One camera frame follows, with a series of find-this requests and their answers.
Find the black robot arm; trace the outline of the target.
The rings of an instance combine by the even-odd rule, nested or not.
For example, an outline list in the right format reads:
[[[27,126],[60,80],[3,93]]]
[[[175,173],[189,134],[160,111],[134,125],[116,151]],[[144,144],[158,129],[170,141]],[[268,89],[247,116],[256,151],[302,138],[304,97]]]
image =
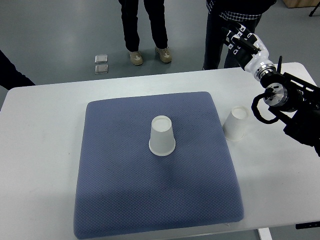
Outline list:
[[[285,124],[284,133],[320,153],[320,88],[287,72],[281,73],[282,57],[275,71],[260,80],[265,88],[264,102],[278,120]]]

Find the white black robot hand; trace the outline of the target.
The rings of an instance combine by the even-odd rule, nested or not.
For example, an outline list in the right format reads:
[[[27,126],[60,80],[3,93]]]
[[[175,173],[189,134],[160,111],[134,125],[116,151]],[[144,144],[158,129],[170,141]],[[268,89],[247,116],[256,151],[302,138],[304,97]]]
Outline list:
[[[269,51],[262,40],[246,26],[238,22],[230,22],[221,28],[225,37],[224,44],[228,46],[231,55],[238,65],[260,81],[266,74],[276,71],[276,67],[269,60]]]

